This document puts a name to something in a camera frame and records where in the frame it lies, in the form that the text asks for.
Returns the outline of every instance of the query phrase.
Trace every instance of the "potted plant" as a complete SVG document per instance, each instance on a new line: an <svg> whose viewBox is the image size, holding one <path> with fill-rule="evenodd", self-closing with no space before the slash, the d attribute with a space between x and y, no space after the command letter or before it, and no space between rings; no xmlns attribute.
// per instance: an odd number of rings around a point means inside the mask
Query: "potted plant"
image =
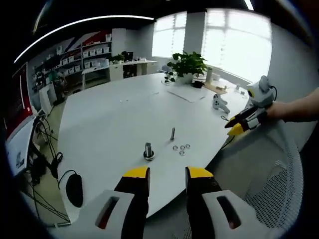
<svg viewBox="0 0 319 239"><path fill-rule="evenodd" d="M171 68L171 71L166 72L165 82L179 81L182 84L190 84L193 76L199 76L204 74L207 70L207 66L204 64L204 58L200 54L193 51L191 54L183 52L183 54L173 54L175 62L168 62L167 66Z"/></svg>
<svg viewBox="0 0 319 239"><path fill-rule="evenodd" d="M110 56L109 60L113 63L113 64L118 64L120 61L124 61L124 56L122 54L118 54L116 56Z"/></svg>

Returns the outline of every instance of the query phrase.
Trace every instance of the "ceiling light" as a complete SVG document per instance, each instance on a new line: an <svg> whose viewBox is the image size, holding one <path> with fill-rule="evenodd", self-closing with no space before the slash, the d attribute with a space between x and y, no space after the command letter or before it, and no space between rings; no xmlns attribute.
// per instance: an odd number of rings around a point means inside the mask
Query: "ceiling light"
<svg viewBox="0 0 319 239"><path fill-rule="evenodd" d="M91 20L97 20L97 19L103 19L103 18L116 18L116 17L127 17L127 18L139 18L139 19L146 19L146 20L154 20L154 18L152 17L146 17L146 16L132 16L132 15L110 15L110 16L96 16L96 17L91 17L91 18L87 18L87 19L83 19L83 20L79 20L79 21L75 21L69 24L66 24L64 26L61 26L45 35L43 35L42 37L40 37L39 39L37 39L34 43L32 43L31 45L29 45L24 51L21 52L20 55L18 55L18 57L15 59L14 63L27 51L29 50L31 47L33 47L35 44L37 44L39 41L41 41L42 39L46 38L47 36L57 32L58 30L61 30L63 28L66 28L68 26L72 26L74 24L77 23L81 23L81 22L85 22L85 21L91 21Z"/></svg>
<svg viewBox="0 0 319 239"><path fill-rule="evenodd" d="M244 1L245 1L245 4L247 5L248 9L251 10L251 11L253 11L254 8L253 8L253 6L251 5L250 0L244 0Z"/></svg>

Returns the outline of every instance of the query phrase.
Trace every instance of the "white round table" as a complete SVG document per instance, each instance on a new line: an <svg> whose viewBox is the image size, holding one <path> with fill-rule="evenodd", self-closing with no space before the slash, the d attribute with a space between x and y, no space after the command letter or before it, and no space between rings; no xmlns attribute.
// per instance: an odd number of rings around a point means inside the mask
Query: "white round table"
<svg viewBox="0 0 319 239"><path fill-rule="evenodd" d="M106 189L113 190L128 170L146 165L151 169L148 217L185 189L185 167L205 168L224 144L230 119L247 104L248 97L233 88L222 95L230 114L212 107L214 92L206 88L165 85L157 73L109 82L68 97L62 115L58 150L63 160L59 178L67 170L82 176L83 207ZM175 127L175 140L170 141ZM155 152L143 158L146 142ZM181 156L173 146L190 145ZM78 208L61 194L71 222Z"/></svg>

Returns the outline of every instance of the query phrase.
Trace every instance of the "white box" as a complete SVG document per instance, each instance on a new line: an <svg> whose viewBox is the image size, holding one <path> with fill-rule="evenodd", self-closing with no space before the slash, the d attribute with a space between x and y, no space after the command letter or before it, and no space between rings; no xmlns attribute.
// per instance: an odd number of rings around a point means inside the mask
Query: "white box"
<svg viewBox="0 0 319 239"><path fill-rule="evenodd" d="M96 55L96 50L90 50L90 56L95 56Z"/></svg>
<svg viewBox="0 0 319 239"><path fill-rule="evenodd" d="M69 69L69 75L72 74L72 73L74 73L74 67Z"/></svg>
<svg viewBox="0 0 319 239"><path fill-rule="evenodd" d="M92 61L92 67L97 67L98 66L98 61Z"/></svg>
<svg viewBox="0 0 319 239"><path fill-rule="evenodd" d="M108 52L109 52L109 50L110 50L110 48L109 48L109 47L103 47L103 53L108 53Z"/></svg>
<svg viewBox="0 0 319 239"><path fill-rule="evenodd" d="M84 63L84 68L85 68L85 69L90 68L90 67L91 67L90 65L91 65L91 62L90 62L90 61L89 61L89 62L85 62L85 63Z"/></svg>
<svg viewBox="0 0 319 239"><path fill-rule="evenodd" d="M63 60L62 60L62 63L63 63L63 65L68 64L68 58L63 59Z"/></svg>
<svg viewBox="0 0 319 239"><path fill-rule="evenodd" d="M96 49L96 54L97 55L101 55L102 54L102 49L101 48L97 48Z"/></svg>
<svg viewBox="0 0 319 239"><path fill-rule="evenodd" d="M106 34L105 35L105 41L111 41L112 40L112 34Z"/></svg>
<svg viewBox="0 0 319 239"><path fill-rule="evenodd" d="M89 51L83 51L83 57L89 57Z"/></svg>
<svg viewBox="0 0 319 239"><path fill-rule="evenodd" d="M61 55L61 54L62 54L62 46L58 46L58 47L56 48L56 54L57 54L57 55Z"/></svg>
<svg viewBox="0 0 319 239"><path fill-rule="evenodd" d="M80 71L80 70L81 70L81 66L75 66L75 67L74 67L74 70L75 70L75 72Z"/></svg>
<svg viewBox="0 0 319 239"><path fill-rule="evenodd" d="M74 61L74 56L69 56L68 59L69 59L69 62L72 62Z"/></svg>

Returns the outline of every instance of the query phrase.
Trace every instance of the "computer mouse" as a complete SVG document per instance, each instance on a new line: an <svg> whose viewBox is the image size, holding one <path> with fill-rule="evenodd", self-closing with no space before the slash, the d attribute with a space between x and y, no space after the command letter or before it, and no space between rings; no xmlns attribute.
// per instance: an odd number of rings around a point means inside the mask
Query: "computer mouse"
<svg viewBox="0 0 319 239"><path fill-rule="evenodd" d="M83 204L82 177L79 174L72 174L65 186L66 195L70 202L77 208Z"/></svg>

